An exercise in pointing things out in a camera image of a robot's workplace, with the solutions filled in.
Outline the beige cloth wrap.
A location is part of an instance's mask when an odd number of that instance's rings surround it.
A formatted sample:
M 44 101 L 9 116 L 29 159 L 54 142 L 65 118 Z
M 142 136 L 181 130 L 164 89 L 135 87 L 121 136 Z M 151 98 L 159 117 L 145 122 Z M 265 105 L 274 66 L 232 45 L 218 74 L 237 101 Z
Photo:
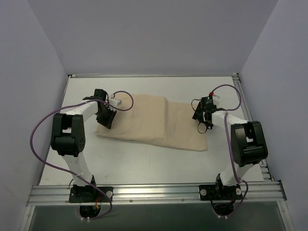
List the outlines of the beige cloth wrap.
M 95 135 L 125 141 L 134 141 L 161 147 L 190 151 L 207 150 L 204 129 L 193 120 L 193 110 L 188 103 L 170 102 L 163 96 L 124 93 L 117 95 L 121 107 L 110 129 L 99 124 Z

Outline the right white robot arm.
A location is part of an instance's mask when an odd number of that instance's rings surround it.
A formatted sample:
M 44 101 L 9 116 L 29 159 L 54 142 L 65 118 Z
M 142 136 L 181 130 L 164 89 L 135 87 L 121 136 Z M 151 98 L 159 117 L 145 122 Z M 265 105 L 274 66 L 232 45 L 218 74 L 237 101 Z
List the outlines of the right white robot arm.
M 218 174 L 214 186 L 215 196 L 223 199 L 231 193 L 232 187 L 244 181 L 251 168 L 268 157 L 263 128 L 258 121 L 240 119 L 229 110 L 218 108 L 212 95 L 197 102 L 192 106 L 193 120 L 205 125 L 205 131 L 220 127 L 226 132 L 230 163 Z

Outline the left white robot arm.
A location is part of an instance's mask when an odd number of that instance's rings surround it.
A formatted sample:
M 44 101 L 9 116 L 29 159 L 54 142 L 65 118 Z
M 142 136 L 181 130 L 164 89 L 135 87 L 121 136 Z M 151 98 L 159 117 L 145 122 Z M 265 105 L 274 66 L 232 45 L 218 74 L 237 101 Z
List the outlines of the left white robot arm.
M 83 154 L 86 145 L 85 121 L 96 116 L 98 123 L 110 129 L 116 108 L 121 104 L 121 100 L 107 99 L 104 90 L 96 89 L 93 96 L 84 98 L 78 106 L 53 116 L 51 148 L 67 163 L 68 170 L 72 172 L 73 186 L 81 188 L 79 195 L 86 202 L 96 198 L 97 189 L 90 185 L 96 185 L 96 182 Z

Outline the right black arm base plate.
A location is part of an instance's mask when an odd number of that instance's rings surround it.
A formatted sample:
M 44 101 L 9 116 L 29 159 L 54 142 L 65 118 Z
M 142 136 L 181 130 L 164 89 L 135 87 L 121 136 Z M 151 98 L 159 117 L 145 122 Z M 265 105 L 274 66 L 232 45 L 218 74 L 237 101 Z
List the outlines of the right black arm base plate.
M 243 197 L 240 185 L 221 186 L 218 184 L 199 185 L 199 196 L 201 201 L 234 201 Z

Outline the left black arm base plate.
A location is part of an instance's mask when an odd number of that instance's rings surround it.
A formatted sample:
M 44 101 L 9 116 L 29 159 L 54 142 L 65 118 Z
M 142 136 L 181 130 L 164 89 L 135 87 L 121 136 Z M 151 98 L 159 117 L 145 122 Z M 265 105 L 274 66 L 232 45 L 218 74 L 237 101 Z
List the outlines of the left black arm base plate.
M 102 192 L 106 194 L 104 196 L 101 192 L 94 189 L 93 187 L 87 186 L 76 186 L 70 189 L 70 195 L 68 201 L 70 203 L 94 203 L 94 202 L 109 202 L 108 199 L 112 201 L 113 197 L 113 187 L 106 186 L 98 187 Z

